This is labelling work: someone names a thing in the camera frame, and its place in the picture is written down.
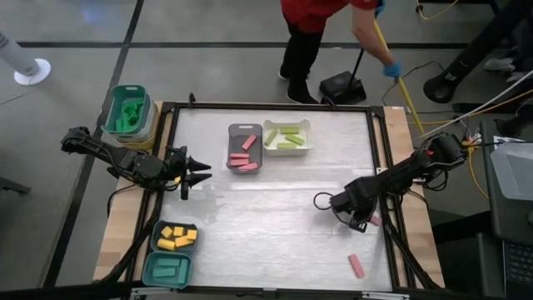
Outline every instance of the red shirt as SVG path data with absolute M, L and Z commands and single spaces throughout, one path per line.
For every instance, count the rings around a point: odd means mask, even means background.
M 376 0 L 281 0 L 281 10 L 289 23 L 304 33 L 319 33 L 326 20 L 348 3 L 366 10 L 376 7 Z

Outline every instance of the gray floor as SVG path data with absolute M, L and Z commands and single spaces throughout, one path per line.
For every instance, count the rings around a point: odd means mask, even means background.
M 127 32 L 134 0 L 0 0 L 0 30 L 24 42 L 121 42 Z M 413 1 L 389 1 L 379 23 L 391 43 L 467 43 L 492 18 L 484 5 L 457 5 L 443 17 L 423 22 Z M 431 15 L 441 5 L 426 5 Z M 333 17 L 326 42 L 354 42 L 350 15 Z M 132 37 L 133 42 L 285 42 L 287 32 L 278 0 L 146 0 Z M 74 126 L 93 129 L 106 95 L 119 48 L 33 48 L 37 57 L 52 63 L 52 76 L 43 84 L 19 87 L 12 70 L 1 64 L 0 102 L 26 93 L 0 107 L 0 175 L 32 187 L 27 196 L 0 192 L 0 290 L 32 288 L 40 284 L 53 245 L 65 217 L 72 186 L 82 161 L 60 151 L 59 141 Z M 349 70 L 358 50 L 322 49 L 308 81 L 316 95 L 318 83 Z M 405 71 L 436 60 L 446 66 L 458 54 L 452 50 L 394 50 Z M 186 100 L 190 92 L 198 101 L 285 103 L 286 83 L 276 77 L 281 48 L 132 48 L 120 83 L 145 86 L 155 100 Z M 359 75 L 368 94 L 367 104 L 381 105 L 391 80 L 382 66 L 367 56 Z M 436 75 L 432 64 L 406 78 L 420 111 L 448 110 L 426 99 L 421 87 Z M 476 69 L 459 87 L 455 101 L 484 102 L 506 84 L 502 77 Z M 402 105 L 397 87 L 385 98 Z M 450 114 L 423 115 L 434 121 Z M 471 120 L 471 130 L 482 119 Z M 461 126 L 450 127 L 462 134 Z M 481 153 L 476 153 L 478 178 L 483 178 Z M 89 283 L 97 261 L 106 222 L 105 202 L 115 180 L 97 163 L 57 284 Z M 465 167 L 453 172 L 449 187 L 428 192 L 436 223 L 487 209 L 487 202 L 471 184 Z

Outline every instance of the yellow block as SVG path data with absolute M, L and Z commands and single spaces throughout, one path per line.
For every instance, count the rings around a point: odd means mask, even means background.
M 187 237 L 176 237 L 176 247 L 183 247 L 192 243 L 194 242 L 188 239 Z
M 163 237 L 169 238 L 172 235 L 172 228 L 166 226 L 165 228 L 163 228 L 163 230 L 161 230 L 161 234 L 163 235 Z
M 164 238 L 160 238 L 157 240 L 157 246 L 169 251 L 175 251 L 176 250 L 176 244 L 171 240 L 166 240 Z
M 197 231 L 193 229 L 187 230 L 187 238 L 193 241 L 197 239 Z
M 179 227 L 179 226 L 174 227 L 174 236 L 175 237 L 182 236 L 183 235 L 183 231 L 185 231 L 185 228 L 183 228 L 183 227 Z

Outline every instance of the pink block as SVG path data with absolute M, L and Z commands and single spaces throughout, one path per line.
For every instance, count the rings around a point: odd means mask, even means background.
M 230 158 L 250 158 L 248 153 L 231 153 Z
M 249 159 L 232 159 L 230 161 L 230 167 L 240 167 L 250 163 Z
M 370 219 L 370 223 L 380 227 L 381 226 L 381 218 L 378 215 L 372 215 L 372 218 Z
M 259 168 L 259 164 L 257 162 L 247 164 L 246 166 L 239 167 L 239 170 L 241 171 L 251 171 Z
M 242 148 L 244 151 L 248 151 L 248 149 L 252 146 L 252 144 L 256 141 L 257 137 L 255 135 L 251 135 L 243 144 Z
M 365 277 L 365 270 L 363 270 L 363 267 L 361 263 L 359 262 L 359 258 L 357 258 L 356 254 L 352 254 L 348 257 L 348 260 L 350 260 L 351 268 L 353 269 L 353 272 L 356 273 L 357 278 L 363 278 Z

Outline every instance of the hand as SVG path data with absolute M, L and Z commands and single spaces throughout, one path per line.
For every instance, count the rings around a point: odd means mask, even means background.
M 400 63 L 397 62 L 392 65 L 385 66 L 383 68 L 383 75 L 390 78 L 398 79 L 401 75 Z
M 376 8 L 374 9 L 374 14 L 376 15 L 376 17 L 380 14 L 380 13 L 383 13 L 383 10 L 385 9 L 385 2 L 386 0 L 377 0 L 377 5 L 376 5 Z

